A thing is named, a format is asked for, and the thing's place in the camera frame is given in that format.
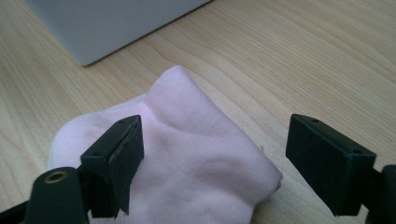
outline crumpled fabric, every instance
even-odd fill
[[[131,184],[129,216],[91,223],[249,223],[282,174],[248,136],[175,66],[147,94],[67,122],[50,147],[49,168],[79,156],[119,119],[142,118],[145,159]]]

